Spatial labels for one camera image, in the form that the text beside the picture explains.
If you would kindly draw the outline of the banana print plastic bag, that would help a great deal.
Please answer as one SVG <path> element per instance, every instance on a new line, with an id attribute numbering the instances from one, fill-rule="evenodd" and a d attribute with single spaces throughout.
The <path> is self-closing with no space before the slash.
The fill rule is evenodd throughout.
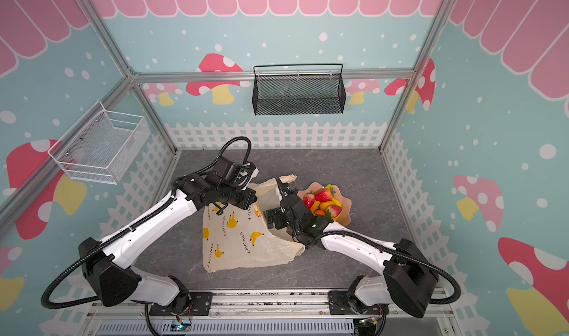
<path id="1" fill-rule="evenodd" d="M 305 247 L 285 229 L 268 228 L 263 212 L 279 207 L 274 178 L 251 184 L 257 201 L 246 210 L 229 205 L 218 215 L 210 205 L 202 219 L 202 262 L 209 273 L 237 268 L 278 266 L 300 256 Z"/>

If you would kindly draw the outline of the red orange strawberry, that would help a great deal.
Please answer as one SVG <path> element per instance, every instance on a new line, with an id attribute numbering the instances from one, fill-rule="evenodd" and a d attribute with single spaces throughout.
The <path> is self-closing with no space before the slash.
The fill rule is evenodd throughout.
<path id="1" fill-rule="evenodd" d="M 308 209 L 312 209 L 316 202 L 316 197 L 314 193 L 309 192 L 303 196 L 302 200 Z"/>

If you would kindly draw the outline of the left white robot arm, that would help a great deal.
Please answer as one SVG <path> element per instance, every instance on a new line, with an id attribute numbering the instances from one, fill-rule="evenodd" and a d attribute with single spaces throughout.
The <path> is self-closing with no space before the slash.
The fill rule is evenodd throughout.
<path id="1" fill-rule="evenodd" d="M 256 192 L 248 185 L 257 172 L 252 162 L 237 164 L 218 156 L 205 171 L 178 177 L 161 201 L 123 229 L 99 241 L 84 240 L 79 246 L 79 259 L 48 285 L 41 305 L 46 309 L 66 309 L 95 301 L 106 307 L 132 301 L 146 306 L 155 304 L 172 315 L 188 312 L 193 305 L 191 293 L 178 278 L 142 271 L 134 263 L 176 224 L 210 204 L 220 211 L 228 206 L 248 209 L 256 202 Z M 95 295 L 52 301 L 50 296 L 55 289 L 77 269 L 81 269 Z"/>

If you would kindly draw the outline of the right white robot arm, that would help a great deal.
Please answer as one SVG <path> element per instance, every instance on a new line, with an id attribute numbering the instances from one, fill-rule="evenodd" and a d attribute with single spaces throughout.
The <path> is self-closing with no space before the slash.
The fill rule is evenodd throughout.
<path id="1" fill-rule="evenodd" d="M 263 212 L 263 216 L 270 229 L 285 229 L 305 247 L 337 252 L 379 274 L 359 276 L 352 282 L 347 295 L 353 308 L 394 304 L 422 318 L 429 305 L 449 305 L 462 295 L 456 279 L 429 263 L 413 242 L 380 241 L 354 232 L 334 221 L 329 212 L 314 215 L 297 195 L 281 199 L 278 208 Z"/>

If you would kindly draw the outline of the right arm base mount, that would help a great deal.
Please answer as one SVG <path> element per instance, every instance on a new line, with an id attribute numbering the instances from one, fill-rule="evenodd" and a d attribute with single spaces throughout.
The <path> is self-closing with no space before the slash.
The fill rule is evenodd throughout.
<path id="1" fill-rule="evenodd" d="M 375 304 L 366 306 L 348 291 L 332 290 L 327 296 L 331 315 L 388 315 L 389 309 Z"/>

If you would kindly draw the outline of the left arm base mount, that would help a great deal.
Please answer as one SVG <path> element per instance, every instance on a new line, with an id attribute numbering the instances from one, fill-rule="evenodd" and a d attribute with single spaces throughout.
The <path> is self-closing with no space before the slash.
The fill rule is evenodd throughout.
<path id="1" fill-rule="evenodd" d="M 208 316 L 212 299 L 211 292 L 181 292 L 167 306 L 153 304 L 150 316 Z"/>

